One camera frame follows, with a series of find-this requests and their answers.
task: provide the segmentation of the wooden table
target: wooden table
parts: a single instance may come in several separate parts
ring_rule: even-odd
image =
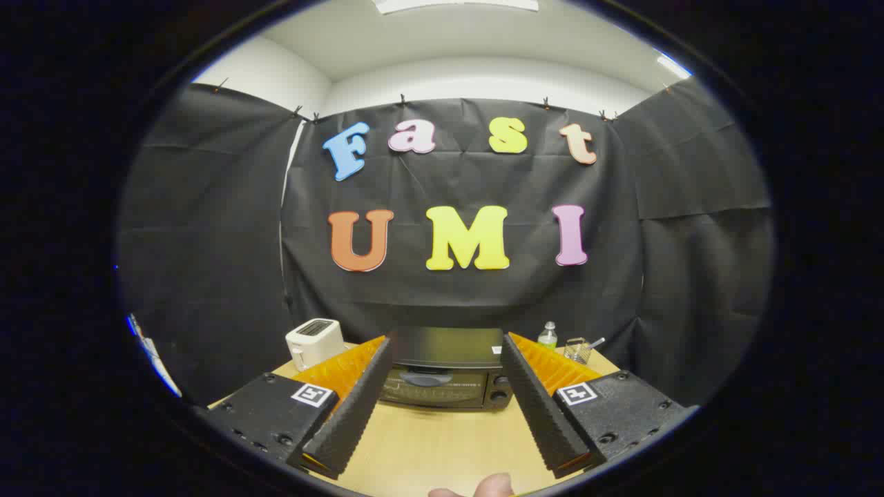
[[[562,348],[556,350],[561,354]],[[587,365],[603,375],[619,370],[595,350]],[[298,371],[289,361],[274,373],[291,378]],[[438,487],[472,495],[482,478],[504,471],[511,475],[516,494],[582,474],[554,478],[546,469],[515,397],[504,409],[479,412],[378,402],[338,480],[310,474],[374,497],[424,497]]]

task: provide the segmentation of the yellow letter m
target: yellow letter m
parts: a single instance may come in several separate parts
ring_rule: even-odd
[[[447,271],[454,267],[448,256],[448,247],[457,257],[461,268],[467,269],[476,248],[478,269],[506,269],[509,259],[503,251],[503,220],[507,210],[498,205],[486,205],[476,214],[473,225],[467,229],[454,207],[432,207],[427,218],[433,222],[433,254],[427,260],[427,269]]]

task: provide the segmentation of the human hand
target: human hand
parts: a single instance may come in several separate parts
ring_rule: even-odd
[[[497,473],[479,482],[476,487],[476,493],[473,497],[511,497],[515,495],[513,492],[512,482],[509,473]],[[427,493],[427,497],[464,497],[459,493],[454,493],[447,488],[434,488]]]

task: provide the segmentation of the toaster oven door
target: toaster oven door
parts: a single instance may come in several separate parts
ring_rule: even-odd
[[[481,409],[487,379],[487,371],[396,364],[387,375],[380,400],[433,408]]]

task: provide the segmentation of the blue letter f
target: blue letter f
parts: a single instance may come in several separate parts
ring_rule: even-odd
[[[364,159],[357,159],[353,154],[365,153],[365,140],[359,135],[366,134],[368,131],[369,125],[356,123],[323,144],[323,149],[331,152],[331,160],[338,168],[338,172],[334,175],[335,180],[345,180],[365,165]],[[353,136],[353,140],[347,141],[350,136]]]

